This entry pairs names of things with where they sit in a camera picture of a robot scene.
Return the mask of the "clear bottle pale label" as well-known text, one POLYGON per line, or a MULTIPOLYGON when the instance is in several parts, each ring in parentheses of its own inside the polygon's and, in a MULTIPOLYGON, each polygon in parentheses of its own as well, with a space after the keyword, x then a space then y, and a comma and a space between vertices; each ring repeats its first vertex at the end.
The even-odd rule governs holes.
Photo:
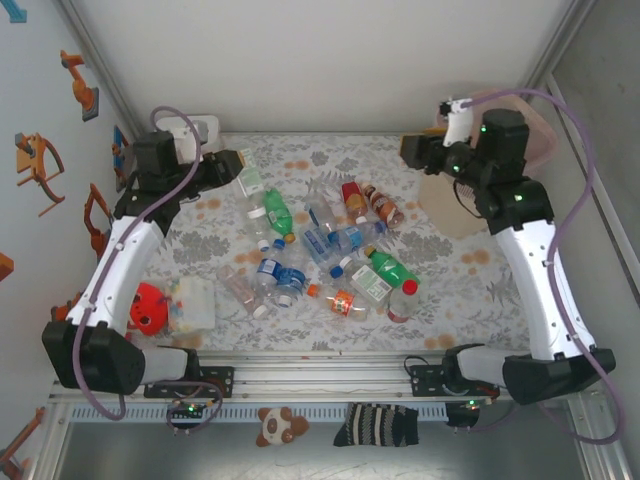
POLYGON ((235 180, 235 193, 250 219, 264 217, 265 188, 252 151, 248 148, 238 151, 242 170, 235 180))

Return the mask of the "green bottle small white label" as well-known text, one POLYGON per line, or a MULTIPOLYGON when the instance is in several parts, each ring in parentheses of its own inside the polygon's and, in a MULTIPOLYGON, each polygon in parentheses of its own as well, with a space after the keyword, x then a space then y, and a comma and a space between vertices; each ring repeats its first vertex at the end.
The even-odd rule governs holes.
POLYGON ((286 244, 291 244, 296 237, 293 230, 293 217, 281 193, 273 188, 267 190, 263 197, 267 220, 271 228, 278 233, 286 244))

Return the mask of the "brown swirl label bottle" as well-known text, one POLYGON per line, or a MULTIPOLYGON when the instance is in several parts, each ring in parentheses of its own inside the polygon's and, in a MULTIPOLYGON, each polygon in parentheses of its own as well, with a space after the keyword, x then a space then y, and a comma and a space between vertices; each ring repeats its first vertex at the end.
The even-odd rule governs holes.
POLYGON ((385 223, 386 227, 388 229, 399 227, 404 221, 404 214, 394 201, 369 182, 363 182, 361 188, 372 210, 385 223))

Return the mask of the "red label tea bottle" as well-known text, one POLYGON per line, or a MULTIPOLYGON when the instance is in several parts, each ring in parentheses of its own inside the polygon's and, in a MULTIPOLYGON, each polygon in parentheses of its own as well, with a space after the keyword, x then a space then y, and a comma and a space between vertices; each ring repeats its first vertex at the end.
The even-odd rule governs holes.
POLYGON ((368 208, 358 183, 355 181, 344 183, 341 191, 347 216, 356 224, 365 223, 368 208))

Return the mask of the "blue label bottle blue cap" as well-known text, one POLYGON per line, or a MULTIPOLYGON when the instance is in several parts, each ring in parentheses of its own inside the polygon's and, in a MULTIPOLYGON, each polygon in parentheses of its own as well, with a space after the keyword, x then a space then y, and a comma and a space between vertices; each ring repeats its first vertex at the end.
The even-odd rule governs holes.
POLYGON ((259 297, 267 298, 275 293, 283 268, 282 256, 285 247, 286 242, 283 239, 276 239, 259 263, 253 282, 254 291, 259 297))
POLYGON ((350 254, 362 247, 374 244, 387 232, 383 221, 366 221, 328 234, 328 240, 341 254, 350 254))

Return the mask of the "crushed blue label bottle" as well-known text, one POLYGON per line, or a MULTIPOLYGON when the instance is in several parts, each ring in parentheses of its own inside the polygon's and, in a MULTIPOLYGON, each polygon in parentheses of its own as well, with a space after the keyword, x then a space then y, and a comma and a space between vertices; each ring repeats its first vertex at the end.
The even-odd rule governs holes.
POLYGON ((300 240, 311 258, 318 266, 328 266, 331 259, 331 246, 323 232, 315 226, 299 229, 300 240))
POLYGON ((306 276, 295 268, 282 268, 276 282, 276 303, 283 308, 288 308, 303 293, 306 276))

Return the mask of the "green bottle yellow cap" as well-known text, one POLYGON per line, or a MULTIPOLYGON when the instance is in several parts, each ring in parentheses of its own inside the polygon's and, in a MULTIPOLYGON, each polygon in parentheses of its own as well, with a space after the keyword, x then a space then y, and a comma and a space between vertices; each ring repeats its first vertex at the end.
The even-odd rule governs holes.
POLYGON ((391 254, 379 251, 374 246, 366 247, 364 254, 370 260, 371 268, 391 287, 399 288, 407 280, 420 284, 418 277, 391 254))

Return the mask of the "pinkish clear bottle white cap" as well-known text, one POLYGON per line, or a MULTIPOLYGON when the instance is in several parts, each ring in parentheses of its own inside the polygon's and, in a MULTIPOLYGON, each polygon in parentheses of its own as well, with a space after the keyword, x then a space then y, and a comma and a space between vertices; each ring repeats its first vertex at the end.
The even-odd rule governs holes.
POLYGON ((267 306, 253 290, 246 276, 233 267, 223 265, 216 271, 217 279, 254 319, 261 319, 268 313, 267 306))

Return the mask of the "clear bottle blue cap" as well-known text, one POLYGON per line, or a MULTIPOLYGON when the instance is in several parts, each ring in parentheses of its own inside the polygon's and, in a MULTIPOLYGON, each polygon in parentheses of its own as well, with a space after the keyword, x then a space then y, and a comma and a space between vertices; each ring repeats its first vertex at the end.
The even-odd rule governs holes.
POLYGON ((350 252, 332 248, 330 253, 329 275, 334 279, 342 276, 344 272, 354 273, 366 263, 361 255, 361 248, 350 252))

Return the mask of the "clear bottle red cap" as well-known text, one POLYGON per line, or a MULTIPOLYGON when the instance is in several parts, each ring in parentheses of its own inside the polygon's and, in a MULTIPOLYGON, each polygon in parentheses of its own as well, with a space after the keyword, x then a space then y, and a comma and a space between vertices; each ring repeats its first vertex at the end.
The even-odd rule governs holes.
POLYGON ((392 322, 405 323, 415 313, 419 304, 418 289, 418 283, 408 279, 392 292, 387 311, 387 316, 392 322))

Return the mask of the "orange label bottle orange cap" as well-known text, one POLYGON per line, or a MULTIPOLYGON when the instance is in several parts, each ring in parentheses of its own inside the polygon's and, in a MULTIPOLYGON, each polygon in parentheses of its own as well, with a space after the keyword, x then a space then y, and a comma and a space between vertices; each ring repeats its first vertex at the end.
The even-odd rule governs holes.
POLYGON ((352 321, 365 321, 370 311, 369 304, 360 295, 333 286, 311 284, 307 296, 323 309, 352 321))

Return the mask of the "white pink tissue box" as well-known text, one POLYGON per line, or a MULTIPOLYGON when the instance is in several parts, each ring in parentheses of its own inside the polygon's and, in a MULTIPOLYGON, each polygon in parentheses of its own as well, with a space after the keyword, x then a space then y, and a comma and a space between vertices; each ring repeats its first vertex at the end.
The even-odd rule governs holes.
MULTIPOLYGON (((158 118, 156 120, 156 126, 163 131, 169 131, 166 127, 165 127, 165 122, 168 120, 169 117, 179 117, 176 115, 171 115, 171 116, 165 116, 162 118, 158 118)), ((220 125, 219 125, 219 120, 216 116, 214 115, 188 115, 188 119, 189 117, 199 117, 202 120, 206 121, 208 124, 208 128, 209 128, 209 137, 208 137, 208 141, 201 146, 201 149, 204 153, 215 153, 218 151, 221 151, 224 149, 224 141, 221 139, 220 137, 220 125)))

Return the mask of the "floral tablecloth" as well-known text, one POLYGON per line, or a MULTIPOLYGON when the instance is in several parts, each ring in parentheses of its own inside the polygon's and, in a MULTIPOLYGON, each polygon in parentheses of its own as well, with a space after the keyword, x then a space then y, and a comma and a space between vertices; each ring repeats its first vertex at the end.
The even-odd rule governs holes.
POLYGON ((382 308, 362 320, 334 314, 306 296, 271 306, 256 319, 223 286, 216 289, 212 329, 173 336, 134 334, 140 346, 174 345, 239 351, 415 351, 484 343, 525 350, 527 316, 511 269, 487 231, 463 239, 441 234, 419 199, 422 176, 399 157, 391 135, 229 135, 225 145, 248 149, 267 188, 280 191, 296 226, 305 225, 304 197, 316 185, 340 226, 349 222, 340 188, 368 181, 389 195, 404 222, 379 242, 420 280, 419 305, 404 323, 382 308))

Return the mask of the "small circuit board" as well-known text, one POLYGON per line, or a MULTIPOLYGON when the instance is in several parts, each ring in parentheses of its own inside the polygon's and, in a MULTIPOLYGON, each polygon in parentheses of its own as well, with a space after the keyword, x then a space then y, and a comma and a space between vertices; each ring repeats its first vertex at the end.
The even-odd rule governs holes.
POLYGON ((446 402, 446 425, 458 429, 472 429, 478 423, 480 412, 488 406, 485 400, 446 402))
POLYGON ((168 410, 172 419, 201 419, 207 406, 200 403, 175 402, 168 410))

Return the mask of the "orange gripper wall sticker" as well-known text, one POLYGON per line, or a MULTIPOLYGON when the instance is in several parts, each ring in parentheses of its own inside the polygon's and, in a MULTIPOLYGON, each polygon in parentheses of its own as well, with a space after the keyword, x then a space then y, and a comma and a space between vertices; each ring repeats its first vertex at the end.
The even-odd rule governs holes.
POLYGON ((38 216, 42 217, 65 200, 64 196, 56 195, 49 182, 65 172, 63 161, 54 145, 38 132, 32 135, 17 133, 14 137, 16 146, 16 172, 18 174, 28 172, 29 175, 18 181, 20 187, 30 181, 34 181, 44 192, 51 204, 42 210, 38 216), (56 165, 56 171, 48 174, 45 165, 45 156, 49 154, 56 165))

